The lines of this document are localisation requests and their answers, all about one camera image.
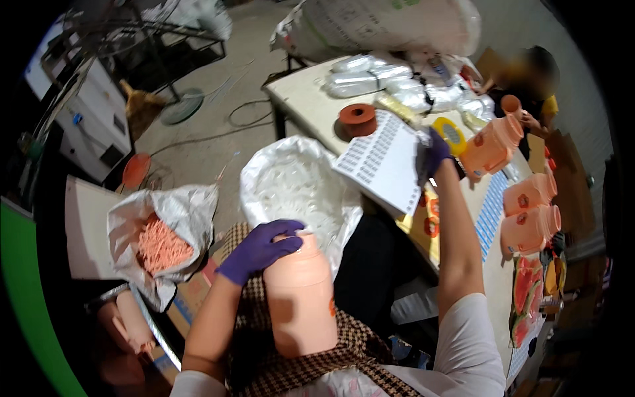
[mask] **gloved hand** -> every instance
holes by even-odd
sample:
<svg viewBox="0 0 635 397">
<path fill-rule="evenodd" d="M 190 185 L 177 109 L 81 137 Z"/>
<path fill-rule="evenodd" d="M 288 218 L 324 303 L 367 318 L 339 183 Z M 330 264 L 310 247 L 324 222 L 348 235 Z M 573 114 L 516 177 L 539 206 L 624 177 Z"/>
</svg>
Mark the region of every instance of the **gloved hand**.
<svg viewBox="0 0 635 397">
<path fill-rule="evenodd" d="M 252 272 L 265 269 L 280 257 L 300 249 L 302 239 L 299 237 L 272 242 L 278 234 L 295 236 L 297 229 L 304 229 L 304 225 L 297 220 L 288 219 L 278 219 L 256 226 L 216 271 L 235 284 L 245 285 Z"/>
<path fill-rule="evenodd" d="M 430 138 L 432 138 L 432 146 L 425 153 L 425 169 L 428 178 L 434 177 L 439 169 L 439 165 L 445 159 L 452 159 L 450 154 L 450 146 L 436 133 L 434 128 L 429 128 Z"/>
</svg>

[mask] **white tabletop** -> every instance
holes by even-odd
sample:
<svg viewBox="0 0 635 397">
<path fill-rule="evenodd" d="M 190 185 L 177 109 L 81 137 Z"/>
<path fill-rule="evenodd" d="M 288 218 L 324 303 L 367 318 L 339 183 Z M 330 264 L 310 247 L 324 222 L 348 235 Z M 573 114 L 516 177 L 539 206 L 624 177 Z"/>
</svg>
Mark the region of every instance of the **white tabletop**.
<svg viewBox="0 0 635 397">
<path fill-rule="evenodd" d="M 348 142 L 335 135 L 333 127 L 340 110 L 351 104 L 372 104 L 376 95 L 372 93 L 339 99 L 330 97 L 322 90 L 324 79 L 331 71 L 331 65 L 344 58 L 346 57 L 304 68 L 264 87 L 264 91 L 271 100 L 282 108 L 290 120 L 306 134 L 318 139 L 336 156 L 341 155 L 348 145 Z M 473 136 L 473 132 L 466 127 L 457 111 L 430 114 L 425 118 L 425 121 L 428 121 L 426 124 L 431 125 L 438 117 L 452 120 L 461 129 L 466 139 Z M 531 175 L 531 170 L 519 150 L 516 150 L 512 163 L 519 171 L 520 180 Z M 487 174 L 475 184 L 468 178 L 460 181 L 461 191 L 473 222 L 476 222 L 479 216 L 490 180 L 491 175 Z M 495 241 L 500 241 L 500 228 L 497 230 Z M 512 305 L 513 273 L 513 261 L 504 261 L 501 249 L 494 244 L 483 264 L 483 283 L 505 375 L 509 370 L 512 354 L 509 344 L 509 314 Z"/>
</svg>

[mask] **green panel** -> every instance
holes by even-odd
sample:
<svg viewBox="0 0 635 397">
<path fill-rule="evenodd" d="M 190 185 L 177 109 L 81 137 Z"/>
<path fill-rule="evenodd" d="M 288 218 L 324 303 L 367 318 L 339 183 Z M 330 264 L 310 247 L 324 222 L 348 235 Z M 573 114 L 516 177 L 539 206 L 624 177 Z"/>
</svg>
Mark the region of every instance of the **green panel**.
<svg viewBox="0 0 635 397">
<path fill-rule="evenodd" d="M 24 339 L 60 396 L 86 396 L 66 361 L 46 310 L 37 264 L 36 225 L 4 203 L 0 220 L 4 283 Z"/>
</svg>

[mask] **red rubber ring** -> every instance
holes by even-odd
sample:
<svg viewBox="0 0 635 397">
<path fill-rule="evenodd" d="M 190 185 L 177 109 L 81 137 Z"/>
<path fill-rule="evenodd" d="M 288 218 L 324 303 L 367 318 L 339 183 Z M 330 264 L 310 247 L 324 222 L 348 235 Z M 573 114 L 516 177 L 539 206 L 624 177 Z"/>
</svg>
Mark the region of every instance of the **red rubber ring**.
<svg viewBox="0 0 635 397">
<path fill-rule="evenodd" d="M 352 104 L 340 111 L 340 123 L 351 137 L 365 137 L 377 129 L 375 108 L 368 104 Z"/>
</svg>

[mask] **person's hand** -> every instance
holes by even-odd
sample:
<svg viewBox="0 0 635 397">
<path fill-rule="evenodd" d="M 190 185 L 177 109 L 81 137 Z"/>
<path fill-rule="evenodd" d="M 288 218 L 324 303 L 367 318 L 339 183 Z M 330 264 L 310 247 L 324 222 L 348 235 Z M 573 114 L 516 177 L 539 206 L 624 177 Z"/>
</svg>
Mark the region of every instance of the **person's hand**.
<svg viewBox="0 0 635 397">
<path fill-rule="evenodd" d="M 421 182 L 433 177 L 443 160 L 453 158 L 450 154 L 450 146 L 436 133 L 434 128 L 428 128 L 428 133 L 432 139 L 432 146 L 424 147 L 420 144 L 417 149 L 416 168 Z"/>
<path fill-rule="evenodd" d="M 256 226 L 223 261 L 217 272 L 235 284 L 245 285 L 252 272 L 265 269 L 280 257 L 300 249 L 302 239 L 297 236 L 272 242 L 279 234 L 295 236 L 298 229 L 304 229 L 304 225 L 297 220 L 288 219 Z"/>
<path fill-rule="evenodd" d="M 523 112 L 523 117 L 520 119 L 520 123 L 523 125 L 523 127 L 529 128 L 530 130 L 542 129 L 540 121 L 533 118 L 533 116 L 527 112 Z"/>
</svg>

